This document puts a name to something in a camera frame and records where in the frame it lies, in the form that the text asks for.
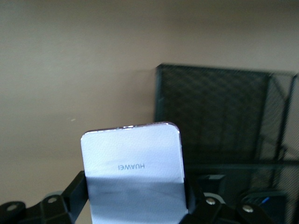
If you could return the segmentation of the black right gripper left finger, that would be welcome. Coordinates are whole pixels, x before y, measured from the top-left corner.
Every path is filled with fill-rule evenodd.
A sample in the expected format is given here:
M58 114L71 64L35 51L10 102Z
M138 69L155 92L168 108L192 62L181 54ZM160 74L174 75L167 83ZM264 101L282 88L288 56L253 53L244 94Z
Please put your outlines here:
M74 224L88 200L85 172L80 171L59 194L27 207L22 201L0 205L2 224Z

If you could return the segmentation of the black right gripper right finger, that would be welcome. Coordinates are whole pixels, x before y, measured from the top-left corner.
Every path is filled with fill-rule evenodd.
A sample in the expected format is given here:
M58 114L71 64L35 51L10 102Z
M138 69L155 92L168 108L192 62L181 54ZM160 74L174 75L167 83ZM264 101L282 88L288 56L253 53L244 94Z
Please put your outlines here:
M272 219L257 205L237 203L230 207L214 196L205 196L200 187L192 189L184 179L187 214L181 224L272 224Z

